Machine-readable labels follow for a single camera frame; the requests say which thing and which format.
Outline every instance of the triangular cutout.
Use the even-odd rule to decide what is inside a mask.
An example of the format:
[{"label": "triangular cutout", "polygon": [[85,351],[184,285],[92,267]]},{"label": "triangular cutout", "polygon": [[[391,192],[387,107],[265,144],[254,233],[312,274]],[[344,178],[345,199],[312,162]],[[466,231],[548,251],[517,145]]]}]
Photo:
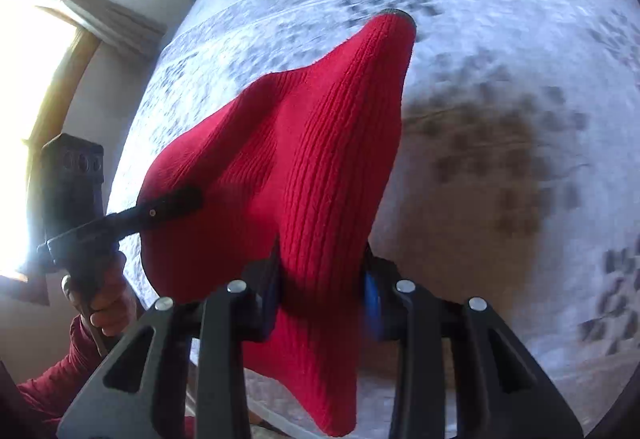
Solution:
[{"label": "triangular cutout", "polygon": [[536,382],[534,376],[502,334],[495,329],[489,329],[488,336],[502,391],[510,394],[532,389]]},{"label": "triangular cutout", "polygon": [[139,332],[104,376],[105,387],[129,393],[140,390],[142,373],[153,337],[154,330],[151,327],[145,327]]}]

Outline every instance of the silver screw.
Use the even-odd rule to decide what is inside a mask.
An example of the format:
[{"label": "silver screw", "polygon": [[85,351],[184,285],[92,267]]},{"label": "silver screw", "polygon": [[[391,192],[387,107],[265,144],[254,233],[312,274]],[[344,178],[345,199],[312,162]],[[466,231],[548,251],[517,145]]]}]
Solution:
[{"label": "silver screw", "polygon": [[226,290],[230,293],[241,293],[246,289],[246,282],[244,280],[232,280],[226,285]]},{"label": "silver screw", "polygon": [[399,293],[412,293],[415,291],[415,284],[411,280],[398,280],[396,291]]},{"label": "silver screw", "polygon": [[473,298],[471,298],[471,300],[469,300],[469,307],[471,307],[474,311],[484,311],[487,308],[487,304],[484,298],[474,296]]},{"label": "silver screw", "polygon": [[156,311],[168,311],[173,306],[174,306],[174,301],[168,296],[163,296],[162,298],[158,298],[158,300],[156,300],[156,303],[154,304]]}]

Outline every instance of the red fabric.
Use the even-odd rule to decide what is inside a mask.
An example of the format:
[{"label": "red fabric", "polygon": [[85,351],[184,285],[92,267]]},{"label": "red fabric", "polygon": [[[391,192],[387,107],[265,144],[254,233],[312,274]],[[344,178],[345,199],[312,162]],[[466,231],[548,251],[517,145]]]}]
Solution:
[{"label": "red fabric", "polygon": [[178,302],[237,278],[279,236],[282,306],[269,341],[244,344],[244,365],[333,436],[355,425],[360,264],[398,150],[414,39],[409,18],[383,14],[319,62],[258,79],[174,140],[140,192],[204,192],[204,209],[142,234],[148,279]]},{"label": "red fabric", "polygon": [[[69,353],[44,374],[18,385],[18,391],[44,425],[45,432],[55,437],[66,409],[98,368],[102,358],[94,340],[77,316],[71,323]],[[193,417],[184,418],[187,439],[194,437]]]}]

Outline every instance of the window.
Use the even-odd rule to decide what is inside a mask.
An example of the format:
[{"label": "window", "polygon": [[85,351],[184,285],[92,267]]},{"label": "window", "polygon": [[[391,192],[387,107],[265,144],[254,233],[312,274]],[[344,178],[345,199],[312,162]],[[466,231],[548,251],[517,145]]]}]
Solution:
[{"label": "window", "polygon": [[30,0],[0,0],[0,292],[8,285],[24,291],[31,281],[16,270],[44,237],[34,164],[62,130],[98,43],[54,10]]}]

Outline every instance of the bed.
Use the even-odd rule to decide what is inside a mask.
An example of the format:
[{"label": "bed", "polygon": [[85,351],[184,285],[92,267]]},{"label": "bed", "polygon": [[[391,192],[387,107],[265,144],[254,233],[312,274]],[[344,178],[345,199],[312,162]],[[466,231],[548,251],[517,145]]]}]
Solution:
[{"label": "bed", "polygon": [[[437,296],[489,300],[589,431],[640,360],[636,0],[198,0],[151,77],[108,210],[135,203],[176,136],[386,7],[410,13],[418,34],[372,248]],[[121,249],[148,307],[158,294],[139,237]],[[349,437],[378,439],[396,352],[366,348]],[[320,435],[277,382],[247,371],[246,383],[261,417],[294,437]],[[447,412],[453,436],[452,398]]]}]

